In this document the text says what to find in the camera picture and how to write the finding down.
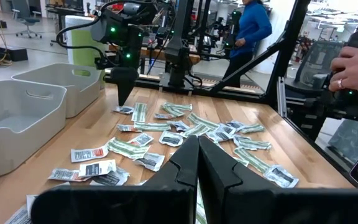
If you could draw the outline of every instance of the cable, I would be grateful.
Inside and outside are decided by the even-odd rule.
[[[175,18],[173,18],[173,20],[172,20],[172,25],[175,23],[176,19],[177,19],[177,17],[175,16]],[[157,53],[157,56],[156,56],[155,59],[158,59],[158,56],[160,56],[160,53],[161,53],[162,49],[165,47],[165,44],[167,44],[168,38],[169,38],[169,34],[171,33],[171,30],[172,30],[172,26],[171,26],[171,29],[169,29],[169,31],[168,31],[168,33],[167,33],[167,36],[164,38],[164,43],[162,44],[161,49],[160,49],[159,52]],[[154,64],[155,64],[155,61],[154,61],[153,64],[149,67],[149,70],[147,71],[147,74],[146,74],[146,75],[149,75],[149,74],[150,74],[150,72],[151,72],[151,70],[152,70]]]
[[[100,17],[96,17],[96,19],[94,21],[89,22],[87,24],[82,24],[82,25],[77,25],[77,26],[72,26],[72,27],[67,27],[67,28],[62,29],[56,35],[57,44],[60,45],[61,47],[66,48],[66,49],[94,49],[100,54],[100,58],[104,58],[103,52],[100,49],[98,49],[97,47],[88,46],[88,45],[86,45],[86,46],[67,46],[67,45],[65,45],[65,44],[60,42],[60,38],[63,38],[63,34],[65,32],[70,31],[70,30],[75,30],[75,29],[80,29],[80,28],[92,26],[92,25],[96,24],[97,22],[99,22],[99,20],[100,20]]]

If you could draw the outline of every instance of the office chair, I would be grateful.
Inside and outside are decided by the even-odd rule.
[[[286,90],[316,97],[321,94],[325,77],[331,73],[331,61],[336,58],[343,43],[316,41],[305,55],[295,78],[285,79]]]
[[[20,31],[16,33],[16,37],[23,35],[23,33],[27,33],[29,38],[32,38],[31,34],[35,34],[35,36],[39,36],[42,38],[37,32],[30,30],[29,26],[33,26],[36,22],[40,22],[40,19],[36,18],[36,15],[41,15],[41,12],[33,11],[34,17],[31,17],[30,8],[27,1],[23,0],[12,0],[13,4],[13,19],[19,21],[20,23],[27,26],[27,30]]]

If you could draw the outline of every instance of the white plastic bin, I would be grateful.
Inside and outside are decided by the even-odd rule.
[[[100,74],[101,71],[93,67],[55,63],[14,75],[12,78],[65,87],[67,89],[66,117],[72,118],[98,98]]]
[[[0,175],[17,168],[65,126],[66,89],[0,81]]]

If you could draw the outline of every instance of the butcher block table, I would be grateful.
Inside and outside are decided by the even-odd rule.
[[[253,140],[269,141],[271,150],[251,151],[258,158],[269,165],[284,166],[292,175],[299,178],[296,187],[299,188],[352,188],[353,186],[327,162],[313,147],[311,147],[286,121],[284,121],[271,107],[255,103],[247,103],[207,96],[185,96],[174,93],[159,92],[146,88],[134,88],[126,101],[127,106],[134,106],[136,102],[147,103],[146,123],[164,123],[157,120],[155,113],[165,113],[160,105],[165,102],[175,104],[192,104],[193,112],[198,116],[215,123],[225,123],[232,119],[245,124],[259,123],[266,130],[264,132],[246,134]],[[71,163],[70,149],[89,149],[104,145],[113,137],[128,141],[139,133],[122,133],[117,124],[133,124],[131,115],[111,112],[116,106],[117,88],[106,84],[99,98],[78,116],[67,120],[67,125],[46,145],[39,149],[32,157],[10,174],[0,177],[0,223],[8,220],[21,206],[26,204],[26,195],[40,194],[44,190],[62,184],[62,181],[48,180],[54,168],[79,169],[79,163]],[[189,111],[181,119],[191,125],[186,119]],[[165,155],[165,162],[170,153],[177,147],[160,144],[158,139],[162,132],[146,131],[154,140],[150,143],[149,152]],[[221,143],[230,155],[236,148],[232,141]],[[101,159],[115,159],[117,166],[131,174],[125,185],[134,185],[151,178],[155,173],[143,166],[135,165],[131,159],[120,154],[109,152]],[[84,163],[96,162],[97,159]],[[88,185],[86,182],[71,182],[71,185]]]

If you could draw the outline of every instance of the table leg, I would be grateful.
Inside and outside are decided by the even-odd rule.
[[[146,59],[142,57],[140,59],[140,74],[144,74],[145,63],[146,63]]]

